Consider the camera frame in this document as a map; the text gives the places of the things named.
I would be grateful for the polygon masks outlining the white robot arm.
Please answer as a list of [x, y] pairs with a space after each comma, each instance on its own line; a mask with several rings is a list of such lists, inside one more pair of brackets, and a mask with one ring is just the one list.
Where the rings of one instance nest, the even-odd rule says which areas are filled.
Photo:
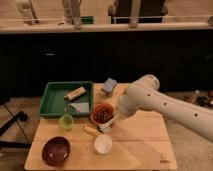
[[125, 89], [116, 111], [124, 117], [139, 109], [156, 111], [213, 143], [213, 110], [164, 95], [158, 91], [159, 87], [154, 75], [142, 76]]

